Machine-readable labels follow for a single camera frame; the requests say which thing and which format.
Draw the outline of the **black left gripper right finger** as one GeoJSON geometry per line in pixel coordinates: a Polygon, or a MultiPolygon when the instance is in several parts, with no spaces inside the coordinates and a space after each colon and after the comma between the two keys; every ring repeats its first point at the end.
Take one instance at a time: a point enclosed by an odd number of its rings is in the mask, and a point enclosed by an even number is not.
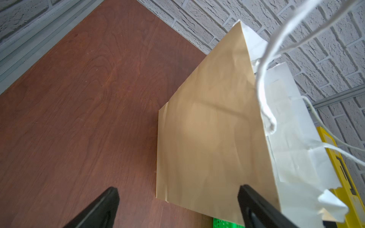
{"type": "Polygon", "coordinates": [[[240,186],[238,202],[246,228],[296,227],[250,185],[240,186]]]}

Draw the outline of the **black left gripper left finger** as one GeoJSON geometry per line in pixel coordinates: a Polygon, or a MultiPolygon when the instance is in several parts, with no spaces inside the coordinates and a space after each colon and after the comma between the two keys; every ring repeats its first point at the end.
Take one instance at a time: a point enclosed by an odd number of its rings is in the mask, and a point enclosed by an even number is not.
{"type": "Polygon", "coordinates": [[[64,227],[112,228],[119,201],[117,188],[109,187],[64,227]]]}

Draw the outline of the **brown paper bag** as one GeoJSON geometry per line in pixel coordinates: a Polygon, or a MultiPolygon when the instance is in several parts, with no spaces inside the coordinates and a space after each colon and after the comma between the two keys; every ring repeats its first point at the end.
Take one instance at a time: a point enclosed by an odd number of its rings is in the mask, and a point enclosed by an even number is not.
{"type": "Polygon", "coordinates": [[[337,22],[355,1],[301,41],[284,39],[318,6],[304,1],[269,41],[237,21],[158,113],[156,197],[244,226],[240,186],[250,185],[296,228],[343,223],[348,206],[326,149],[365,163],[322,140],[319,115],[294,85],[281,54],[337,22]]]}

